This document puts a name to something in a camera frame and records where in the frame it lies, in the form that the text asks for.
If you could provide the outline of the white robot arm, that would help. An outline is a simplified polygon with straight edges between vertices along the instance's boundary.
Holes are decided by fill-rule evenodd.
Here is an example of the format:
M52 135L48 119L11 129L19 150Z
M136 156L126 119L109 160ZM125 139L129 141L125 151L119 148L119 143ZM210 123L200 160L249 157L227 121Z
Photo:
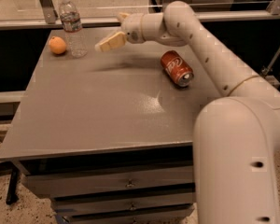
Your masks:
M280 149L280 91L232 53L174 1L155 14L120 13L120 32L95 48L155 41L189 45L220 98L198 115L193 132L199 224L280 224L274 154Z

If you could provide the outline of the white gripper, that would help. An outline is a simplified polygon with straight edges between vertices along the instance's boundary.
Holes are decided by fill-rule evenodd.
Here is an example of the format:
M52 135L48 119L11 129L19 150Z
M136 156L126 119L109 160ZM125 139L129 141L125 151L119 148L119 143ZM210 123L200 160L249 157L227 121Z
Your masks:
M107 52L112 49L118 49L123 47L126 41L132 44L143 43L142 19L142 13L129 15L129 13L120 12L117 15L117 20L121 22L122 32L115 32L108 35L94 46L95 50Z

